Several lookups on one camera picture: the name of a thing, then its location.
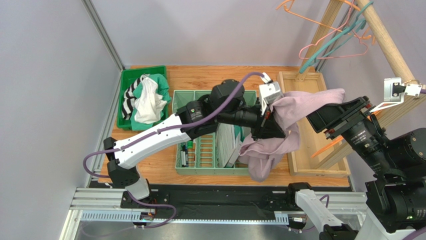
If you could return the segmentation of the teal plastic hanger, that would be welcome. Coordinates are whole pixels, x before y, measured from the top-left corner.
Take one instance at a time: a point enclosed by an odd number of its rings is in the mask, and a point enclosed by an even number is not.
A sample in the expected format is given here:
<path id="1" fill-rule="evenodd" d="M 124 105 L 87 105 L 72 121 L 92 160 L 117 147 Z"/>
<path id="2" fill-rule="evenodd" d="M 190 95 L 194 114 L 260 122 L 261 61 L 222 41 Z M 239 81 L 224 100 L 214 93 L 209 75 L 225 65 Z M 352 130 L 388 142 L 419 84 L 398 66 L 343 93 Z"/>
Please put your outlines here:
<path id="1" fill-rule="evenodd" d="M 324 43 L 316 52 L 312 54 L 309 58 L 307 58 L 306 62 L 300 67 L 299 74 L 303 74 L 309 67 L 315 65 L 319 62 L 319 60 L 326 60 L 326 59 L 333 59 L 333 58 L 349 58 L 349 57 L 355 57 L 355 56 L 361 56 L 364 55 L 368 51 L 368 46 L 363 42 L 362 37 L 358 35 L 358 32 L 360 30 L 363 30 L 367 24 L 367 20 L 365 18 L 360 18 L 360 16 L 364 13 L 364 11 L 367 9 L 367 7 L 371 6 L 374 2 L 369 1 L 368 3 L 364 4 L 364 7 L 361 8 L 356 16 L 355 20 L 352 22 L 352 24 L 348 25 L 350 17 L 348 16 L 346 19 L 346 22 L 342 24 L 340 27 L 337 28 L 337 30 L 332 31 L 331 33 L 328 33 L 323 38 L 319 39 L 317 43 L 308 45 L 306 47 L 312 47 L 316 46 L 319 42 L 322 41 L 322 39 L 327 38 L 329 35 L 331 35 L 334 32 L 337 32 L 338 30 L 341 30 L 339 33 L 337 33 L 333 38 L 331 38 L 328 42 Z M 327 48 L 332 46 L 333 44 L 337 43 L 340 38 L 342 38 L 345 35 L 349 35 L 343 41 L 340 45 L 336 46 L 335 48 L 331 49 L 330 51 L 326 52 Z M 360 44 L 365 46 L 365 52 L 355 55 L 343 55 L 343 56 L 330 56 L 333 52 L 335 52 L 337 49 L 342 47 L 345 43 L 347 43 L 352 37 L 356 37 Z"/>

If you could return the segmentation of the black white striped tank top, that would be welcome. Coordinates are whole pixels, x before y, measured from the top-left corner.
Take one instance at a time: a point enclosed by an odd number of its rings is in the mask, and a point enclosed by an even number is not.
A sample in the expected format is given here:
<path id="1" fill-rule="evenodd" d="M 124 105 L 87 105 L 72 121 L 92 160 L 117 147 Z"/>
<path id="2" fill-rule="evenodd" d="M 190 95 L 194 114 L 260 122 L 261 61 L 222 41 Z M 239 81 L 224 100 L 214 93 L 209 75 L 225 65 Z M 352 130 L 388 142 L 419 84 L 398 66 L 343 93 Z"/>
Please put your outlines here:
<path id="1" fill-rule="evenodd" d="M 121 108 L 121 116 L 124 120 L 129 120 L 134 111 L 136 101 L 134 91 L 143 80 L 144 78 L 140 76 L 124 91 L 123 104 Z"/>

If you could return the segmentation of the pink wire hanger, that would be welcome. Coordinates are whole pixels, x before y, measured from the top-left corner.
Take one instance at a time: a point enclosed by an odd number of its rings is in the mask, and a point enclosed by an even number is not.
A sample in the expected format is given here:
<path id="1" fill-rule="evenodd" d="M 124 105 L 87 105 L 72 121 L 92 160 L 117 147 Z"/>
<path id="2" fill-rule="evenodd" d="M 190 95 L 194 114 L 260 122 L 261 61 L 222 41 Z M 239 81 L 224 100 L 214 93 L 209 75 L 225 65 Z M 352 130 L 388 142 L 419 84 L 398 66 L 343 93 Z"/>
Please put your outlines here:
<path id="1" fill-rule="evenodd" d="M 327 33 L 299 50 L 298 58 L 306 61 L 307 65 L 316 64 L 320 60 L 362 56 L 368 52 L 369 45 L 365 43 L 365 40 L 370 39 L 371 36 L 365 37 L 358 34 L 367 25 L 366 19 L 362 17 L 366 8 L 358 7 L 354 0 L 343 0 L 342 3 L 348 5 L 348 13 L 344 22 L 338 27 L 332 27 L 330 23 L 316 22 L 320 27 L 325 27 Z M 352 39 L 357 39 L 357 43 L 363 47 L 363 51 L 354 54 L 333 55 Z"/>

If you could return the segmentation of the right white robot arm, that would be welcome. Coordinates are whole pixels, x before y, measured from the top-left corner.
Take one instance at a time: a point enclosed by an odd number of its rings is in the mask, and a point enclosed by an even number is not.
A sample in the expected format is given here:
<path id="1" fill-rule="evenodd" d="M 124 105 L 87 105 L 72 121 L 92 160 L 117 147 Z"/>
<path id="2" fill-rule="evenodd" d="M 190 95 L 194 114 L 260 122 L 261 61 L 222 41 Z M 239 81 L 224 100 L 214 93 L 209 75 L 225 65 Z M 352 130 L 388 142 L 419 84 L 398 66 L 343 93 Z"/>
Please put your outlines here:
<path id="1" fill-rule="evenodd" d="M 287 204 L 302 210 L 321 240 L 415 240 L 426 237 L 426 130 L 386 136 L 368 97 L 327 104 L 307 116 L 329 139 L 341 136 L 373 170 L 365 183 L 367 213 L 360 230 L 335 217 L 305 182 L 292 183 Z"/>

